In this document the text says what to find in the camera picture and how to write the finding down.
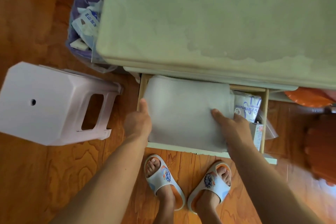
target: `wooden drawer frame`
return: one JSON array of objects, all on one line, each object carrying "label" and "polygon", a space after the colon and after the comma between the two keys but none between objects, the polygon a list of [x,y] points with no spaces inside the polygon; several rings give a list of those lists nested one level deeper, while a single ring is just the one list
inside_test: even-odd
[{"label": "wooden drawer frame", "polygon": [[[138,107],[139,108],[139,100],[144,96],[144,93],[147,88],[147,84],[150,78],[152,78],[152,74],[142,74],[141,81],[140,81],[140,89],[139,89],[139,96],[138,96]],[[239,90],[247,93],[252,93],[254,95],[261,96],[261,110],[263,111],[265,117],[267,117],[267,107],[268,107],[268,95],[269,95],[269,89],[261,88],[261,87],[251,87],[251,86],[243,86],[243,85],[231,85],[231,90]],[[265,144],[265,132],[266,126],[263,128],[262,138],[261,138],[261,144],[260,144],[260,153],[263,154],[265,159],[271,163],[276,164],[277,159],[272,158],[271,156],[264,154],[264,144]],[[229,154],[227,152],[213,152],[213,151],[206,151],[206,150],[199,150],[199,149],[193,149],[193,148],[187,148],[182,146],[174,146],[169,144],[160,144],[160,143],[153,143],[148,142],[147,145],[148,148],[156,148],[156,149],[164,149],[164,150],[172,150],[172,151],[182,151],[182,152],[191,152],[194,154],[204,154],[204,155],[211,155],[211,156],[218,156],[223,158],[230,158]]]}]

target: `foot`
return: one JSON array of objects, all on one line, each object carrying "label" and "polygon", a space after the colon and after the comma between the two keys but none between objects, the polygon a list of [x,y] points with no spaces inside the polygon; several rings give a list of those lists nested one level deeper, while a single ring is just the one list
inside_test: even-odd
[{"label": "foot", "polygon": [[[231,186],[231,173],[226,167],[219,167],[217,173],[228,186]],[[204,190],[202,196],[196,202],[196,213],[215,211],[219,201],[220,199],[215,193],[207,189]]]},{"label": "foot", "polygon": [[[157,158],[152,158],[147,162],[145,175],[147,178],[151,177],[161,166],[161,162]],[[160,202],[175,205],[175,196],[171,190],[171,186],[165,185],[159,188],[156,192]]]}]

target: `white slipper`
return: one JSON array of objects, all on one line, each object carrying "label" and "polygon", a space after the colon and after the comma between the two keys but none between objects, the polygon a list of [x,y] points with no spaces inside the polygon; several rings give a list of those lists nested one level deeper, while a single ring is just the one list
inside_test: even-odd
[{"label": "white slipper", "polygon": [[201,182],[197,185],[193,192],[191,192],[188,198],[188,208],[192,213],[195,213],[193,209],[195,209],[195,205],[199,197],[202,195],[200,192],[201,190],[207,189],[209,191],[214,192],[220,199],[219,203],[221,203],[226,195],[229,193],[231,186],[228,186],[223,179],[218,175],[217,169],[220,166],[224,166],[227,170],[231,173],[230,167],[223,161],[217,161],[214,163],[209,170],[207,171],[206,175],[204,175]]},{"label": "white slipper", "polygon": [[146,177],[149,187],[154,191],[154,194],[156,195],[156,192],[162,186],[172,185],[171,188],[174,193],[175,200],[176,200],[175,211],[182,209],[186,203],[186,198],[181,188],[178,186],[174,178],[171,176],[166,163],[163,161],[163,159],[159,155],[153,154],[153,155],[150,155],[146,159],[145,165],[144,165],[145,175],[146,175],[146,165],[148,161],[152,158],[157,158],[161,162],[161,165],[159,169],[152,176],[150,176],[149,178]]}]

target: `wood grain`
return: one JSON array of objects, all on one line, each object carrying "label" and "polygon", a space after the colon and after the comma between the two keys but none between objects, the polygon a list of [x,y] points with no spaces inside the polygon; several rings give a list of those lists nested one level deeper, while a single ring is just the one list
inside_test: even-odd
[{"label": "wood grain", "polygon": [[[115,100],[104,140],[47,147],[0,134],[0,223],[47,223],[101,168],[124,137],[123,121],[137,107],[139,85],[134,78],[99,74],[78,61],[64,46],[73,0],[0,0],[0,79],[12,65],[33,64],[73,69],[121,83],[124,93]],[[301,139],[305,126],[319,110],[295,104],[271,102],[268,117],[279,138],[266,141],[265,152],[279,158],[275,167],[298,197],[327,223],[336,222],[336,191],[316,181],[303,163]],[[187,195],[199,183],[216,157],[159,149],[146,149],[167,162],[172,175]],[[224,223],[260,223],[234,163],[233,189],[218,212]],[[123,223],[150,224],[158,202],[139,172]],[[175,223],[199,223],[186,208],[174,214]]]}]

